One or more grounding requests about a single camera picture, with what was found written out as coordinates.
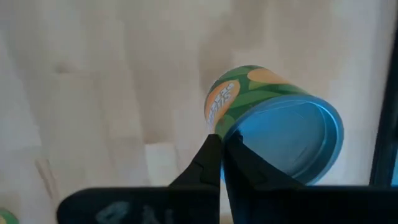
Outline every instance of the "wooden table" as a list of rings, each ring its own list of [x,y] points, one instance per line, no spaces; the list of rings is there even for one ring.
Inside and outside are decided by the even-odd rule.
[[[395,18],[393,0],[2,0],[0,207],[54,223],[76,190],[169,183],[210,85],[247,64],[335,106],[345,143],[319,184],[366,185]]]

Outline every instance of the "blue can rim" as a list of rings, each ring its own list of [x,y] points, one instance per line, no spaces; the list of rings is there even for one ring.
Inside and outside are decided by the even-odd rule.
[[[327,112],[330,115],[330,118],[333,120],[333,124],[335,125],[336,129],[336,141],[335,141],[335,147],[333,149],[332,155],[330,156],[328,162],[326,165],[323,167],[323,169],[310,181],[304,183],[307,185],[313,185],[317,183],[333,166],[333,164],[336,162],[338,155],[340,154],[341,148],[343,146],[343,140],[344,140],[344,127],[343,127],[343,122],[337,112],[337,110],[328,102],[325,100],[318,98],[316,96],[312,95],[284,95],[284,96],[278,96],[275,98],[271,98],[269,100],[265,100],[262,103],[259,103],[258,105],[254,106],[250,110],[247,110],[238,120],[235,122],[234,125],[229,129],[225,137],[223,138],[223,143],[225,143],[228,138],[232,136],[232,134],[239,128],[239,125],[246,120],[248,117],[252,116],[254,113],[257,111],[261,110],[262,108],[266,108],[270,105],[280,103],[283,101],[306,101],[308,103],[313,103],[317,107],[321,108],[323,111]],[[221,178],[224,180],[224,170],[221,165]]]

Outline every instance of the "green can label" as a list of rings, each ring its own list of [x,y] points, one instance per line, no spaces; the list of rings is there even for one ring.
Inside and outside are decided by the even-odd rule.
[[[232,69],[210,88],[205,103],[207,125],[211,133],[223,138],[247,110],[271,98],[293,94],[308,93],[260,66]]]
[[[0,208],[0,224],[18,224],[18,219],[9,211]]]

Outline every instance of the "cylindrical container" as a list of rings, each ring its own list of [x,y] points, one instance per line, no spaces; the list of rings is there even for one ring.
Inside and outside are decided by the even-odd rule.
[[[0,224],[18,224],[18,219],[11,212],[0,208]]]
[[[325,175],[343,143],[343,123],[332,105],[255,65],[215,81],[205,118],[224,141],[239,131],[248,148],[308,185]]]

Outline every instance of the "light wood surface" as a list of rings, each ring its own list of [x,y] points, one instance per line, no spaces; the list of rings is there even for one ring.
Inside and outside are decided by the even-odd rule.
[[[166,184],[208,134],[210,85],[247,64],[339,111],[319,184],[367,184],[395,19],[395,0],[0,0],[0,207],[55,223],[77,190]]]

